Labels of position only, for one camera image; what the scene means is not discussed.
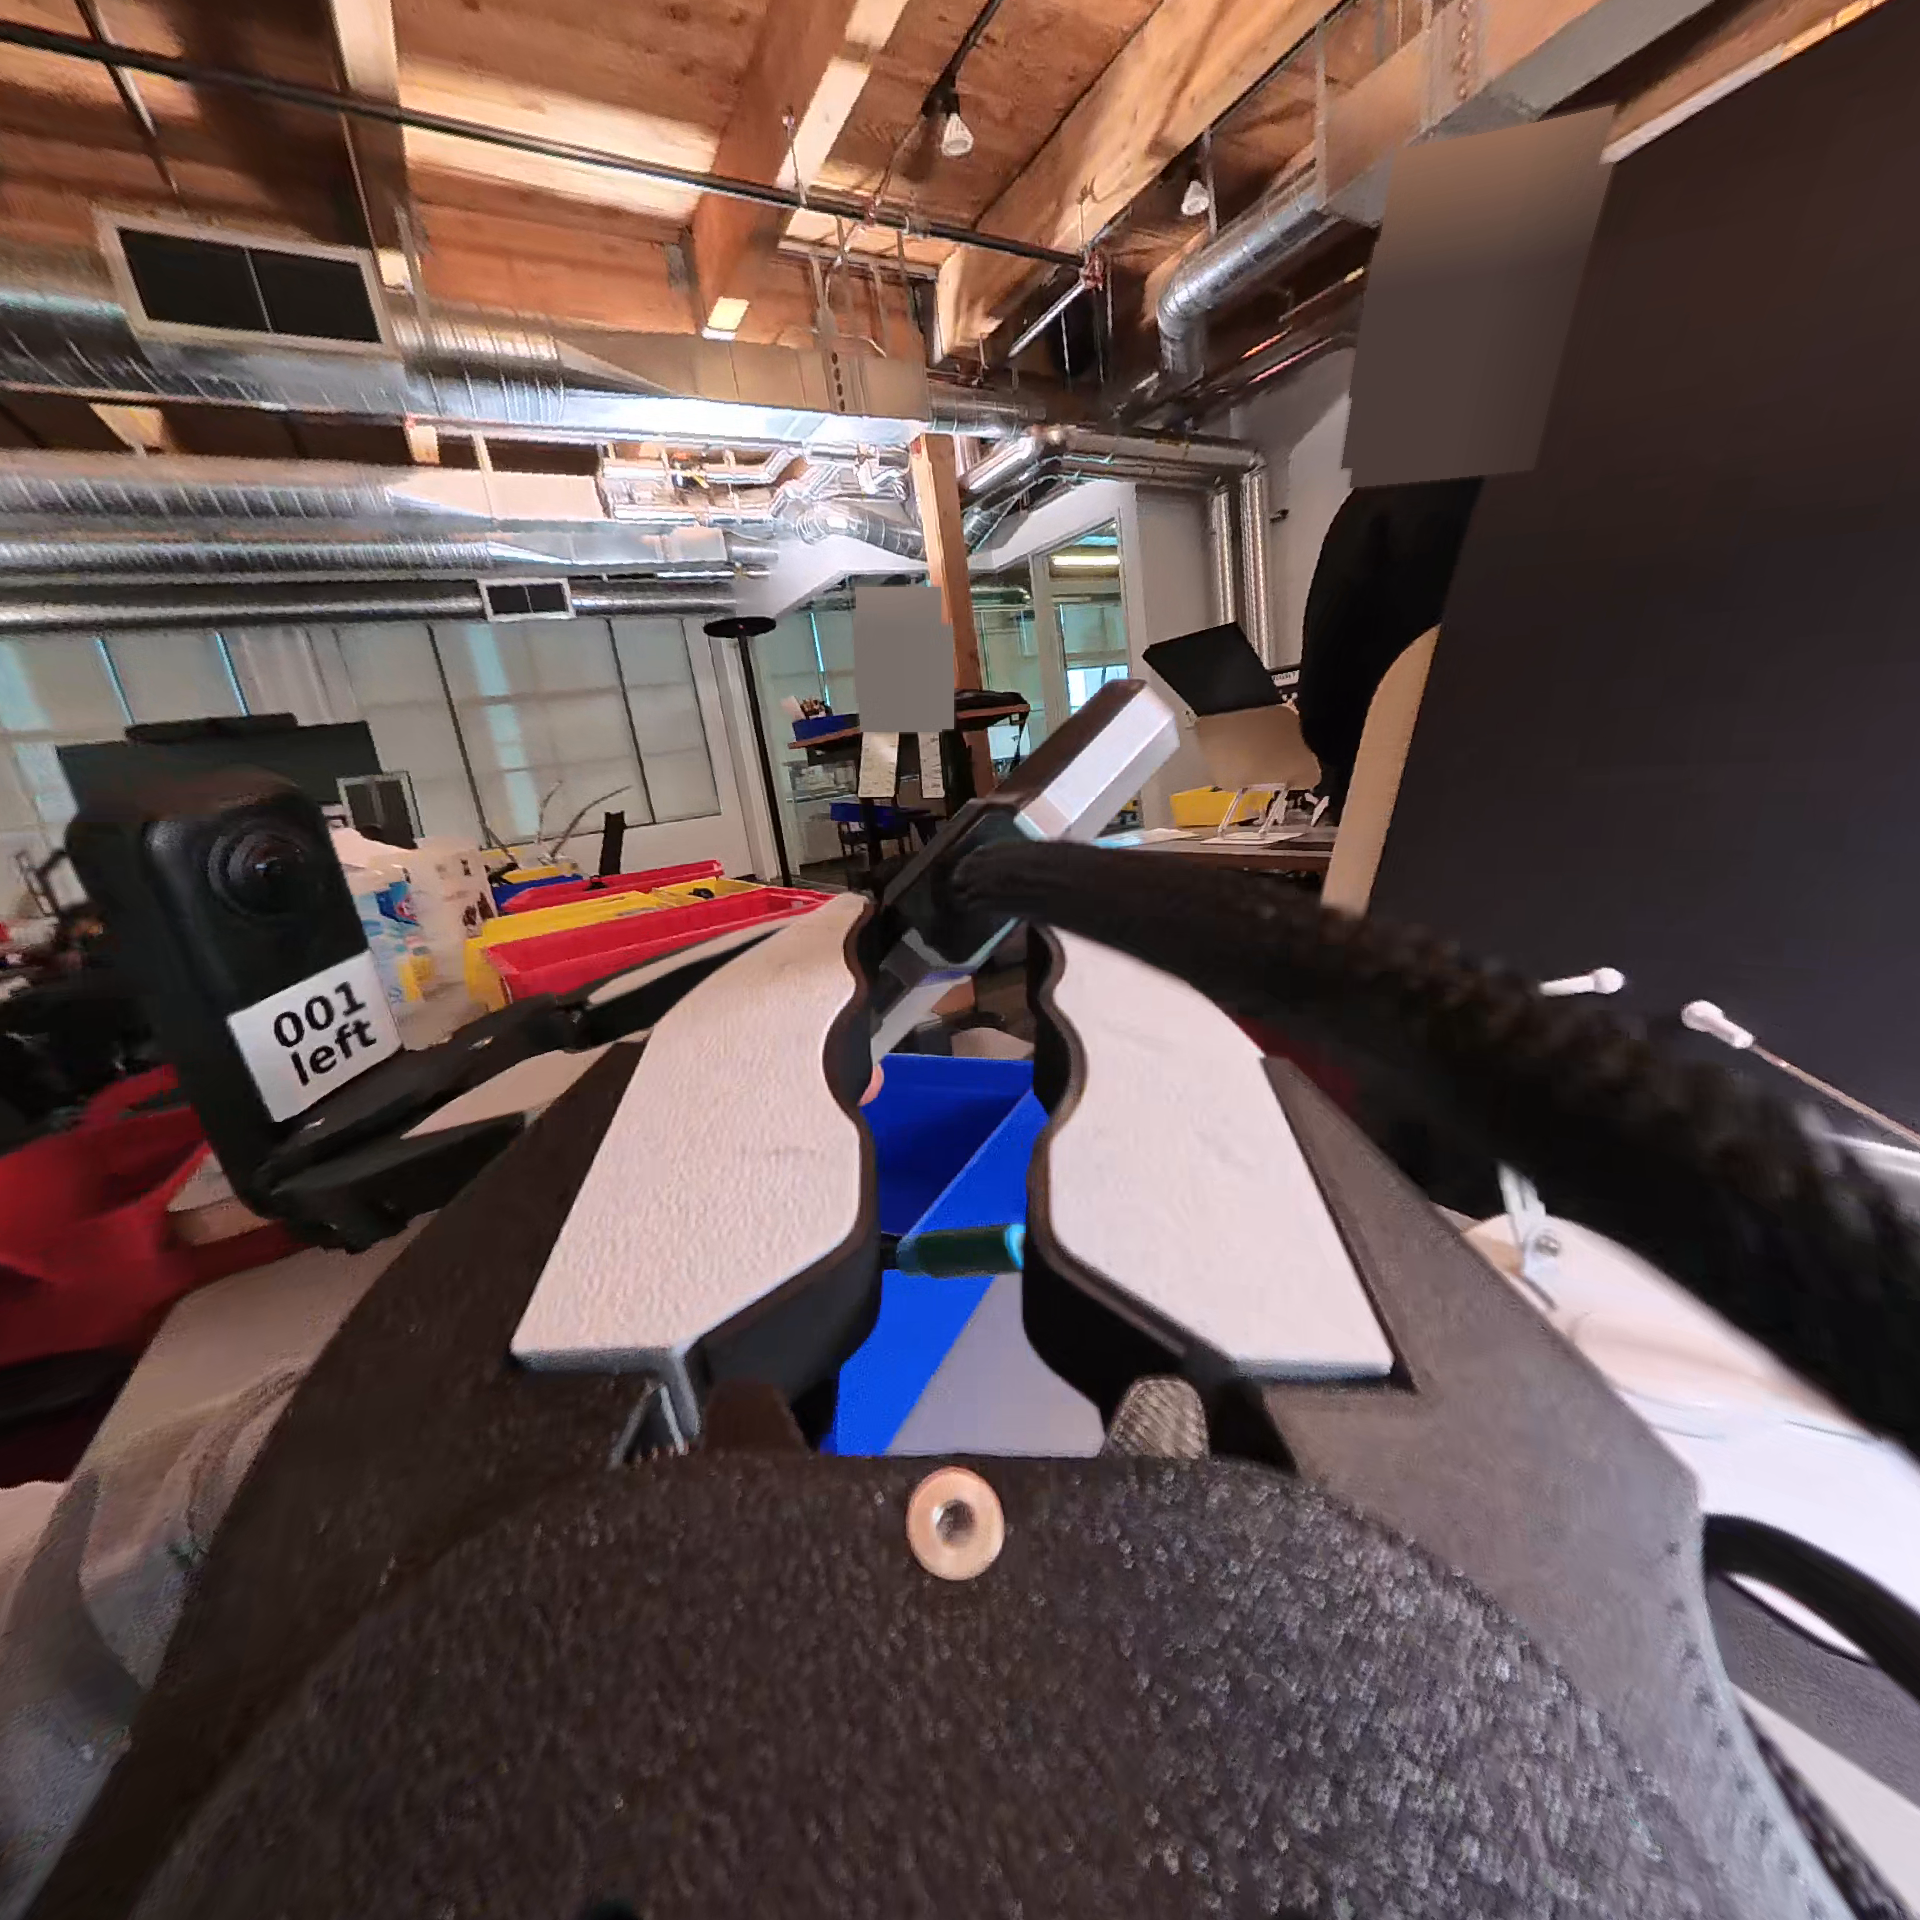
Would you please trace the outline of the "large black monitor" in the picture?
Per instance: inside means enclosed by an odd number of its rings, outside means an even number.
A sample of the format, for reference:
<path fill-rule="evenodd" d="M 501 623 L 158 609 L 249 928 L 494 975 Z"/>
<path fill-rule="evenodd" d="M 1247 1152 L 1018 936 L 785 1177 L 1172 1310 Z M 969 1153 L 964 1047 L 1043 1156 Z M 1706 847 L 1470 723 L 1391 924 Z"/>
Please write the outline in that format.
<path fill-rule="evenodd" d="M 63 847 L 107 830 L 226 819 L 321 837 L 345 816 L 342 781 L 383 777 L 366 723 L 299 724 L 290 712 L 133 726 L 57 749 L 74 819 Z"/>

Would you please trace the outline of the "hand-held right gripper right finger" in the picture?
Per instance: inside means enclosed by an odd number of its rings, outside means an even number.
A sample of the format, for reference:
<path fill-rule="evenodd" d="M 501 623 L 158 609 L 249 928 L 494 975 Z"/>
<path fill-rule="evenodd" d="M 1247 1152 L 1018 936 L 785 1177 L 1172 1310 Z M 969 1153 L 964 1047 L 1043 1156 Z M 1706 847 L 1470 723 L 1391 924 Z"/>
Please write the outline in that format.
<path fill-rule="evenodd" d="M 1261 1048 L 1178 975 L 1046 935 L 1062 1053 L 1027 1252 L 1197 1385 L 1378 1385 L 1395 1350 Z"/>

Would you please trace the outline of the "black hdmi switch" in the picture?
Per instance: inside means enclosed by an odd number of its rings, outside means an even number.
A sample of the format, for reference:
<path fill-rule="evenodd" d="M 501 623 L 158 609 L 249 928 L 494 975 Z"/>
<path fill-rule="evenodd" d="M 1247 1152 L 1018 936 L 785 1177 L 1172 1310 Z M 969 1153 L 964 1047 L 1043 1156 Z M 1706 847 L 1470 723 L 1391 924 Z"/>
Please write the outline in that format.
<path fill-rule="evenodd" d="M 1105 685 L 989 796 L 964 803 L 879 892 L 861 932 L 876 1062 L 932 1019 L 1014 928 L 962 869 L 998 847 L 1093 843 L 1178 749 L 1179 724 L 1135 679 Z"/>

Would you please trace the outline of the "black board with wooden edge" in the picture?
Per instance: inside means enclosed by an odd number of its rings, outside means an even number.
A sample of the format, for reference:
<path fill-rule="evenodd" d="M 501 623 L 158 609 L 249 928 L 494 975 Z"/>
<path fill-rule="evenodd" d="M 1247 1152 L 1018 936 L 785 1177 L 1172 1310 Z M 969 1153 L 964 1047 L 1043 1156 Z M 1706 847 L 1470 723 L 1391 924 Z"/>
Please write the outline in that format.
<path fill-rule="evenodd" d="M 1717 1003 L 1915 1126 L 1915 4 L 1623 159 L 1543 449 L 1485 485 L 1371 908 Z"/>

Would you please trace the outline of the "blue storage bin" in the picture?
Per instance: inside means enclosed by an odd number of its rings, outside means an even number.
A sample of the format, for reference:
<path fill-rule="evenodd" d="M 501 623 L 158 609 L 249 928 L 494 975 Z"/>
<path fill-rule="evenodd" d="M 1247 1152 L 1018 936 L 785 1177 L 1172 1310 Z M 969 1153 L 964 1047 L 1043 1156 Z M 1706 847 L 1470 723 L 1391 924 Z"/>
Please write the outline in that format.
<path fill-rule="evenodd" d="M 1023 1187 L 1044 1110 L 1034 1065 L 988 1059 L 893 1053 L 866 1107 L 877 1161 L 877 1225 L 885 1240 L 1023 1222 Z M 874 1331 L 837 1381 L 825 1454 L 885 1454 L 993 1276 L 927 1280 L 885 1268 Z"/>

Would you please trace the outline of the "wipes canister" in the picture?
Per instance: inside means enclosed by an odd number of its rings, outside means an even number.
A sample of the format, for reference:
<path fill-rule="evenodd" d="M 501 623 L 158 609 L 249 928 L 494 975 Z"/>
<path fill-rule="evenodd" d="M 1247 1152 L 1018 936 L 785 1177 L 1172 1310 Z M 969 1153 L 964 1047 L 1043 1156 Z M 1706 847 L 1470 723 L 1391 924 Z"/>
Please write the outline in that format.
<path fill-rule="evenodd" d="M 380 987 L 399 1012 L 418 1003 L 434 982 L 437 964 L 418 921 L 414 887 L 405 869 L 350 861 L 342 865 Z"/>

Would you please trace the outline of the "white metal stand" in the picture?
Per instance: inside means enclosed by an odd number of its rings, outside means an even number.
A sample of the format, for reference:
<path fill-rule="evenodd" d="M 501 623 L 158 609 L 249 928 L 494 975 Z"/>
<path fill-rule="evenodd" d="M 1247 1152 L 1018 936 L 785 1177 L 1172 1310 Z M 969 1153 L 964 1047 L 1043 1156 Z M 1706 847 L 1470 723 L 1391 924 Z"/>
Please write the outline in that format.
<path fill-rule="evenodd" d="M 1497 1168 L 1505 1225 L 1470 1239 L 1683 1457 L 1706 1511 L 1812 1539 L 1818 1527 L 1915 1533 L 1918 1471 L 1755 1336 L 1618 1240 L 1548 1211 Z"/>

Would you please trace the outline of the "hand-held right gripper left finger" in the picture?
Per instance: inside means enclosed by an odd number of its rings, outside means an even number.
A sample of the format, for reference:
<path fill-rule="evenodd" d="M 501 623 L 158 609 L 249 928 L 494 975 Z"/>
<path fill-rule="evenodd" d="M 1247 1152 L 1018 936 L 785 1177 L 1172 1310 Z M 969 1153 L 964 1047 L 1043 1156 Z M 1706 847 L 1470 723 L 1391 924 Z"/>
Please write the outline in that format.
<path fill-rule="evenodd" d="M 865 896 L 732 955 L 641 1048 L 511 1332 L 527 1369 L 705 1403 L 830 1381 L 879 1301 Z"/>

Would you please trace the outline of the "wooden table with bins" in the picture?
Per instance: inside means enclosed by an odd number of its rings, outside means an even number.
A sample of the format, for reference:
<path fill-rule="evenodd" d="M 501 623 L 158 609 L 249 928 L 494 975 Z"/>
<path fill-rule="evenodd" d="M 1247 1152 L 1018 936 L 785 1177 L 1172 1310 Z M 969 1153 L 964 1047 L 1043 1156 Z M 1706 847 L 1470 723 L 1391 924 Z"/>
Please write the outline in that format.
<path fill-rule="evenodd" d="M 237 1181 L 205 1153 L 163 1222 L 191 1245 L 284 1228 L 299 1240 L 364 1252 L 444 1208 L 518 1135 L 516 1118 L 459 1119 L 431 1135 L 421 1126 L 547 1037 L 547 1009 L 526 1003 L 469 1021 L 434 1047 L 405 1048 L 254 1145 Z"/>

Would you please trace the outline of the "white paper sheets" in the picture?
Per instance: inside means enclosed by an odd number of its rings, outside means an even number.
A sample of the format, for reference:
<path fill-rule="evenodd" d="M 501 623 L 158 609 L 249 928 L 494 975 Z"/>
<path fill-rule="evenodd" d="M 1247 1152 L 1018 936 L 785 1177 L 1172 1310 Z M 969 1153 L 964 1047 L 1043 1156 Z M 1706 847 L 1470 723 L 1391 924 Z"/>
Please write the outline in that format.
<path fill-rule="evenodd" d="M 865 803 L 938 809 L 948 800 L 947 731 L 861 728 L 854 796 Z"/>

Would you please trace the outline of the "person's left forearm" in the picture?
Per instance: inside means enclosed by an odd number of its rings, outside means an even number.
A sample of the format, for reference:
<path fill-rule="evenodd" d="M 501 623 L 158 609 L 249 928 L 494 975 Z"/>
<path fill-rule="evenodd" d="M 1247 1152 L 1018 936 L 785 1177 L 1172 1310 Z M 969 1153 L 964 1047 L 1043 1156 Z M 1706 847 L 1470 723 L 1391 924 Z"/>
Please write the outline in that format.
<path fill-rule="evenodd" d="M 213 1539 L 307 1369 L 99 1435 L 4 1551 L 3 1915 L 22 1915 L 131 1751 Z"/>

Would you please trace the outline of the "large silver ventilation duct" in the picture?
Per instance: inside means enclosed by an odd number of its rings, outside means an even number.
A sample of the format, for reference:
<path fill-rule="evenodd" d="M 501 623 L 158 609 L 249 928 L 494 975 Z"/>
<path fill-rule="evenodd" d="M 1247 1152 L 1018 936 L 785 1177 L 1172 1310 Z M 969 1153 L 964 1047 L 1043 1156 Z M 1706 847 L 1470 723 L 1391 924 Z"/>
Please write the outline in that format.
<path fill-rule="evenodd" d="M 682 335 L 565 335 L 442 320 L 395 351 L 210 334 L 169 341 L 94 293 L 7 285 L 7 391 L 207 403 L 284 416 L 407 420 L 540 441 L 767 441 L 893 447 L 916 435 L 1010 438 L 1037 400 L 847 347 Z"/>

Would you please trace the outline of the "wooden table with black legs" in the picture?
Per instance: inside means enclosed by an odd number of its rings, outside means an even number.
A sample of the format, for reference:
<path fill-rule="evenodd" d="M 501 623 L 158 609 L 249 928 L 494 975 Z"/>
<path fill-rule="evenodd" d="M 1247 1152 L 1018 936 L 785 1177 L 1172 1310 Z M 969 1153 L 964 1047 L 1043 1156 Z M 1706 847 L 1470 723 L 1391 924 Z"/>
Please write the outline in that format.
<path fill-rule="evenodd" d="M 1327 873 L 1334 849 L 1334 838 L 1326 831 L 1290 831 L 1281 838 L 1257 838 L 1179 828 L 1108 831 L 1094 843 L 1108 849 L 1181 856 L 1225 873 L 1306 876 L 1311 881 L 1319 881 Z"/>

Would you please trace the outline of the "red ribbed bin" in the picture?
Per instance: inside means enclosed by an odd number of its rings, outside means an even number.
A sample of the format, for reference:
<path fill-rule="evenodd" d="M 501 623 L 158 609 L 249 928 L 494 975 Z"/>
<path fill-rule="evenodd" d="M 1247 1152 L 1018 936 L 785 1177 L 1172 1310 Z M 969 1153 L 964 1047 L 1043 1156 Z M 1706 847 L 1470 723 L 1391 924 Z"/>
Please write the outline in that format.
<path fill-rule="evenodd" d="M 791 921 L 827 899 L 802 885 L 730 878 L 715 859 L 532 885 L 463 944 L 463 984 L 494 1012 L 509 1000 L 593 984 L 722 932 Z"/>

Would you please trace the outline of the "black lectern stand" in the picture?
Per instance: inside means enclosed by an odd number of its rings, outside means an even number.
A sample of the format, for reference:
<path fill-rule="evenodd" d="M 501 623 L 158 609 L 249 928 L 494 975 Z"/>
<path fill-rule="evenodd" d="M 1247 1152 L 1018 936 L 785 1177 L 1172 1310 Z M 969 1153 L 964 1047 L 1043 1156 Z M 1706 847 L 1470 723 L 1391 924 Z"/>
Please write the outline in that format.
<path fill-rule="evenodd" d="M 956 813 L 995 791 L 1023 760 L 1031 707 L 1021 693 L 962 688 L 953 696 L 953 726 L 938 734 L 934 771 L 941 804 Z"/>

